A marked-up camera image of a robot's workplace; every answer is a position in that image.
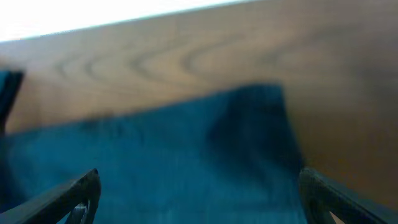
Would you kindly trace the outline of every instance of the dark blue object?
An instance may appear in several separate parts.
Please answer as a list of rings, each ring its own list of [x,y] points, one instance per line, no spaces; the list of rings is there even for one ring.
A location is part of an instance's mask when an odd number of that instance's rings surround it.
[[[306,223],[302,157],[277,85],[0,143],[3,211],[97,168],[95,223]]]

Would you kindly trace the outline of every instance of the teal fabric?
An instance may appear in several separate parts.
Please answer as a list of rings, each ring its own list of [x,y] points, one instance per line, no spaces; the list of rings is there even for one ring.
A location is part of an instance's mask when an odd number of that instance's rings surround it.
[[[306,223],[282,90],[254,85],[1,139],[8,209],[97,168],[95,223]]]

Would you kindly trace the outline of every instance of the garment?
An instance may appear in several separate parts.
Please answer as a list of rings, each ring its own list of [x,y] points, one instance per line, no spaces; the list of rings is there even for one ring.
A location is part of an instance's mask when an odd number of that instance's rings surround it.
[[[277,85],[5,136],[0,147],[8,208],[97,168],[95,223],[306,223],[303,160]]]

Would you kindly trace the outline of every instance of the wooden surface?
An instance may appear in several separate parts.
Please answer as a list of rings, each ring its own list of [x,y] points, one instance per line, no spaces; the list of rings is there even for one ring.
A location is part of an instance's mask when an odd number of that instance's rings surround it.
[[[398,2],[263,1],[0,44],[9,132],[281,83],[310,165],[398,209]]]

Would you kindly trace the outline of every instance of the wooden table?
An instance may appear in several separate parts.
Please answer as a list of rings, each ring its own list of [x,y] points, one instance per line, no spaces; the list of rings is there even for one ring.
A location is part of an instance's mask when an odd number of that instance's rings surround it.
[[[9,132],[284,86],[308,163],[398,209],[398,2],[259,1],[0,44]]]

